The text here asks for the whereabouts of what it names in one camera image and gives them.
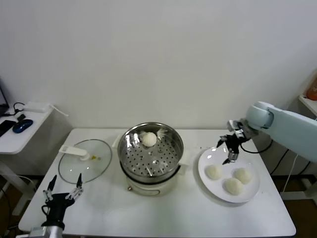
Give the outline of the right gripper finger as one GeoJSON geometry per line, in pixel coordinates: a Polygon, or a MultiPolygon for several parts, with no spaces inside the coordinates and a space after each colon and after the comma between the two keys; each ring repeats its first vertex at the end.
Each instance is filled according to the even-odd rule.
{"type": "Polygon", "coordinates": [[[227,148],[231,148],[231,140],[232,140],[232,135],[223,135],[220,136],[219,141],[217,142],[216,147],[220,147],[223,143],[225,143],[227,148]]]}
{"type": "Polygon", "coordinates": [[[230,164],[230,163],[235,163],[237,161],[238,154],[229,151],[228,153],[228,158],[225,159],[225,161],[222,163],[222,165],[230,164]]]}

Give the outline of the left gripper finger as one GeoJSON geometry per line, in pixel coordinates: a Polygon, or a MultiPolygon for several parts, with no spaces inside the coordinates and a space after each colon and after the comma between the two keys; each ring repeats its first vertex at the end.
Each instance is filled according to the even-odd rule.
{"type": "Polygon", "coordinates": [[[53,177],[53,179],[50,181],[50,183],[48,185],[48,188],[43,191],[46,201],[52,201],[53,200],[52,191],[53,191],[56,179],[57,179],[57,175],[55,175],[53,177]]]}
{"type": "Polygon", "coordinates": [[[76,187],[65,197],[66,200],[77,200],[79,196],[83,193],[83,187],[82,187],[82,174],[80,173],[76,187]]]}

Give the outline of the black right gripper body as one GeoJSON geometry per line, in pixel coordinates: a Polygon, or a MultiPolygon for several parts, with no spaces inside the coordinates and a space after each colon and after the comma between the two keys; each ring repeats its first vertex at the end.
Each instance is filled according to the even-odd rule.
{"type": "Polygon", "coordinates": [[[228,148],[229,151],[231,151],[234,154],[238,154],[239,153],[239,146],[246,142],[246,138],[245,137],[239,137],[236,134],[232,134],[232,135],[225,135],[226,141],[225,144],[228,148]]]}

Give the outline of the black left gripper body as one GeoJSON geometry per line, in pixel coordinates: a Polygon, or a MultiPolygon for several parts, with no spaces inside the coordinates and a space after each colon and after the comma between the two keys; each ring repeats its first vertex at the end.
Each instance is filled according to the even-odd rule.
{"type": "Polygon", "coordinates": [[[44,225],[63,225],[65,211],[75,203],[75,199],[68,193],[58,193],[52,195],[52,200],[45,202],[43,213],[46,216],[44,225]]]}

